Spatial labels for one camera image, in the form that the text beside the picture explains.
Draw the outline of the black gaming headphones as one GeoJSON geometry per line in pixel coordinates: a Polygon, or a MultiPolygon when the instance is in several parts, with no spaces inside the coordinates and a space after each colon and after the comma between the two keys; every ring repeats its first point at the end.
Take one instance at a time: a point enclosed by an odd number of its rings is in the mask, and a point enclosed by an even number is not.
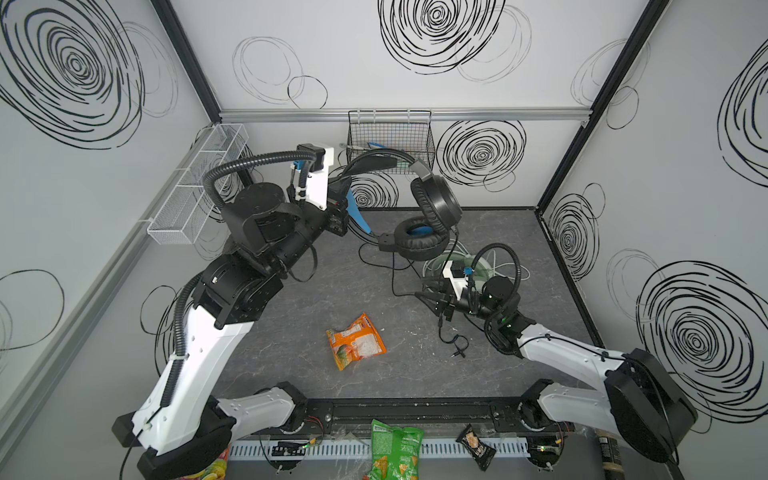
{"type": "Polygon", "coordinates": [[[387,205],[396,207],[398,186],[391,177],[394,169],[383,170],[383,157],[367,155],[350,166],[343,166],[331,179],[351,178],[349,201],[349,227],[364,243],[384,253],[425,262],[437,257],[449,244],[451,236],[462,218],[462,208],[451,186],[440,174],[422,162],[412,165],[403,185],[409,191],[410,213],[391,229],[378,230],[365,221],[366,203],[372,209],[383,210],[387,205]]]}

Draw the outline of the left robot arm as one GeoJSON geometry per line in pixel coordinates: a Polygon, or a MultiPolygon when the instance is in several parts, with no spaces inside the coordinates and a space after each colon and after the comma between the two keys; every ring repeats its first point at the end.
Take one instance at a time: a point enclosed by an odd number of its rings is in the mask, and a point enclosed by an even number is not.
{"type": "Polygon", "coordinates": [[[297,261],[321,233],[342,230],[346,196],[328,189],[333,160],[331,148],[301,144],[223,163],[202,177],[232,248],[182,287],[167,365],[144,404],[113,424],[122,446],[141,449],[144,478],[193,475],[235,440],[303,427],[306,397],[287,382],[236,399],[218,399],[213,388],[297,261]]]}

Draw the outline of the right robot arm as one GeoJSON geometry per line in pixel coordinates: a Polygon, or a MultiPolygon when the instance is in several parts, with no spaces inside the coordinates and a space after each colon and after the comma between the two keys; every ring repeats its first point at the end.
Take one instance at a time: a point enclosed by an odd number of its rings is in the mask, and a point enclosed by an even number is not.
{"type": "Polygon", "coordinates": [[[678,463],[678,447],[698,419],[696,409],[660,362],[636,348],[623,353],[561,335],[519,307],[522,265],[507,244],[492,243],[470,262],[446,256],[422,280],[417,298],[440,321],[460,313],[478,320],[500,354],[548,365],[585,388],[541,379],[521,396],[530,430],[571,422],[617,436],[657,463],[678,463]]]}

